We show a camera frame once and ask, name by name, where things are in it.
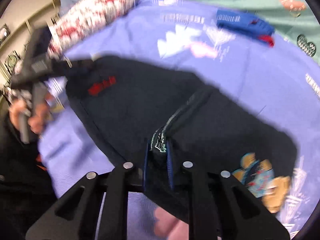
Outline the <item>blue folded garment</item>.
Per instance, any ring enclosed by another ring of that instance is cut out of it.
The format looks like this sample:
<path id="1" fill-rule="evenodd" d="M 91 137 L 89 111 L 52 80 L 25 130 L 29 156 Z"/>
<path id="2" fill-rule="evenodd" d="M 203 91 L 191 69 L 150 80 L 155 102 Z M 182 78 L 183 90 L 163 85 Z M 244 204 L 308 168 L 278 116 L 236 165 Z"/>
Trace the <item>blue folded garment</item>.
<path id="1" fill-rule="evenodd" d="M 256 15 L 247 12 L 218 9 L 216 13 L 216 25 L 218 28 L 227 29 L 260 41 L 269 47 L 274 46 L 272 36 L 275 28 Z"/>

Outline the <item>floral bolster pillow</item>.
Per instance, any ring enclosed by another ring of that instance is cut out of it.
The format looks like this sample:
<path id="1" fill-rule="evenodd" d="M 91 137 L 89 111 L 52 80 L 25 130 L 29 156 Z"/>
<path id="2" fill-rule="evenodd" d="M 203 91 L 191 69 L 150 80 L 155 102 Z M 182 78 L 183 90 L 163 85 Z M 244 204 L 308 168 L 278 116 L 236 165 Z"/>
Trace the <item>floral bolster pillow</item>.
<path id="1" fill-rule="evenodd" d="M 93 33 L 126 15 L 135 0 L 80 0 L 51 26 L 48 46 L 51 57 L 61 57 L 65 51 Z"/>

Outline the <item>dark navy pants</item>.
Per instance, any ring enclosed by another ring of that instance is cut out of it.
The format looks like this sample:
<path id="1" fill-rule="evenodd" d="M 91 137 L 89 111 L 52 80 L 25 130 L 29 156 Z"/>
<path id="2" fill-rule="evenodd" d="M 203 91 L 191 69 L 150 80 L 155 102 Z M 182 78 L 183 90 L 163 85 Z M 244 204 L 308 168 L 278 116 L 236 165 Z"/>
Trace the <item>dark navy pants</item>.
<path id="1" fill-rule="evenodd" d="M 245 185 L 258 174 L 293 174 L 292 139 L 194 73 L 105 56 L 74 61 L 65 74 L 70 106 L 97 147 L 114 166 L 146 170 L 145 195 L 181 220 L 184 161 L 207 172 L 243 170 Z"/>

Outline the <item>green printed blanket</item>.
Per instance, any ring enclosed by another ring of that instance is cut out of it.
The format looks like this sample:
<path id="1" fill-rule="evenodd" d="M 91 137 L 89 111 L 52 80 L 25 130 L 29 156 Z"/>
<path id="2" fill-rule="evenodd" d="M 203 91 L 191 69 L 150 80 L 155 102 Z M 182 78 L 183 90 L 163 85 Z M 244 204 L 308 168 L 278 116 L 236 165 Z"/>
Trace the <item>green printed blanket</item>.
<path id="1" fill-rule="evenodd" d="M 258 15 L 319 62 L 319 13 L 313 0 L 195 0 Z"/>

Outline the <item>purple printed bed sheet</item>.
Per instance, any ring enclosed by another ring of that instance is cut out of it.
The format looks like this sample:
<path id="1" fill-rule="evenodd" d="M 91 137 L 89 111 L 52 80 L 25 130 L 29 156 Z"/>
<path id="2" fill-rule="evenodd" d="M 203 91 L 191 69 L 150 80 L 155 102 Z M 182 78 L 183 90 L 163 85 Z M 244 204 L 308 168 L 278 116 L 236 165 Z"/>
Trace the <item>purple printed bed sheet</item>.
<path id="1" fill-rule="evenodd" d="M 66 51 L 70 59 L 116 55 L 193 71 L 297 144 L 292 186 L 277 218 L 293 239 L 319 230 L 319 65 L 280 35 L 270 48 L 216 27 L 213 5 L 188 0 L 139 0 L 135 9 Z M 89 171 L 113 165 L 95 146 L 66 98 L 63 78 L 48 85 L 65 109 L 40 140 L 42 160 L 61 197 Z M 128 239 L 188 239 L 188 226 L 141 193 L 129 195 Z"/>

